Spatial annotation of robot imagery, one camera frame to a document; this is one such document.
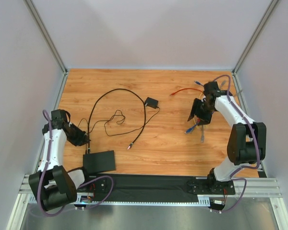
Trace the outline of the black network switch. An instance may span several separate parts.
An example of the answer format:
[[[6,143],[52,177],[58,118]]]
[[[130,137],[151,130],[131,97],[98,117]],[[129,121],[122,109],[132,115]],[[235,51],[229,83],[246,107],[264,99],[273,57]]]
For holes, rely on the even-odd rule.
[[[115,152],[109,150],[85,154],[83,155],[83,168],[88,174],[115,171]]]

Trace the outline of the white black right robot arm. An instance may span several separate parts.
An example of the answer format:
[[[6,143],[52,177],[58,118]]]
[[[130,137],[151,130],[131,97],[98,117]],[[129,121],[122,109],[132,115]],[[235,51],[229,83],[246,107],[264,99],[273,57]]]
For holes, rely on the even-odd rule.
[[[211,187],[227,184],[242,169],[257,169],[265,158],[266,148],[266,125],[248,117],[229,90],[221,90],[216,81],[210,81],[204,85],[204,98],[194,99],[188,120],[197,118],[198,126],[208,125],[215,112],[225,118],[231,133],[227,156],[207,176]]]

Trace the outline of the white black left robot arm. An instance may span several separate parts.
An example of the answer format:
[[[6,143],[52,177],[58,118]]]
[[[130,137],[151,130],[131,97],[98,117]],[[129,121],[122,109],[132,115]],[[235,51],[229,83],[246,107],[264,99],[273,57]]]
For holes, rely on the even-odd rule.
[[[37,203],[45,213],[64,207],[77,199],[77,189],[85,181],[83,169],[67,172],[63,167],[65,143],[87,145],[90,139],[85,131],[74,125],[65,110],[48,114],[43,110],[47,123],[42,129],[45,145],[37,172],[29,175],[29,185]]]

